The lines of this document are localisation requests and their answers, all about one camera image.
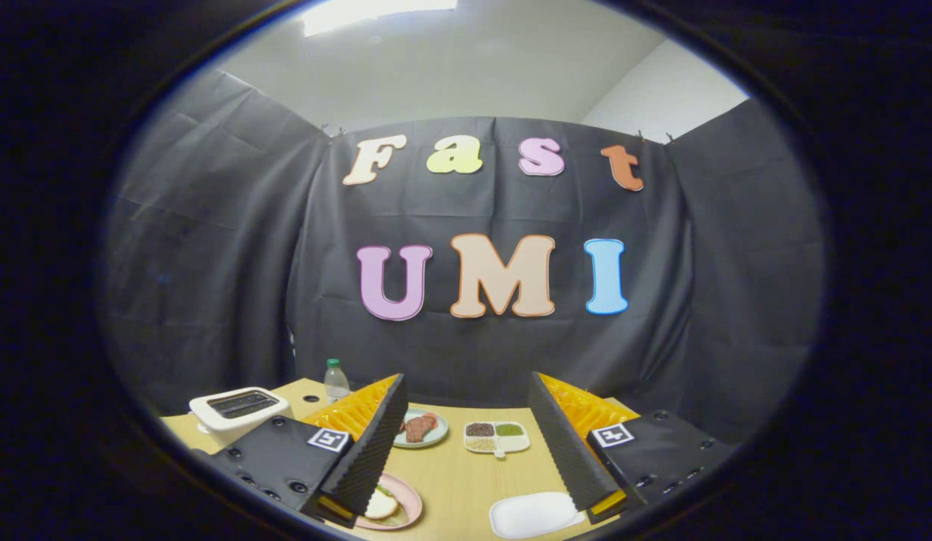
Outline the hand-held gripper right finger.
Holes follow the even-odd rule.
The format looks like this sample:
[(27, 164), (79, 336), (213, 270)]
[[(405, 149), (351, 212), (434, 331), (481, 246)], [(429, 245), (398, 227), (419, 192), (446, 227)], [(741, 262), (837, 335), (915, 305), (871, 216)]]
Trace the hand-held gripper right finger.
[(641, 416), (534, 372), (527, 403), (576, 510), (596, 524), (685, 493), (736, 446), (665, 409)]

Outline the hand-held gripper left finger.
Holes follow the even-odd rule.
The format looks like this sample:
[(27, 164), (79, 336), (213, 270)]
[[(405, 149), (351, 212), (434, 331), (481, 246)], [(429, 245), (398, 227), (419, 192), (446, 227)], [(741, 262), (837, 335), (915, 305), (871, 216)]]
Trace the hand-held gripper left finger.
[(366, 514), (409, 401), (398, 373), (297, 420), (272, 415), (210, 456), (260, 499), (352, 528)]

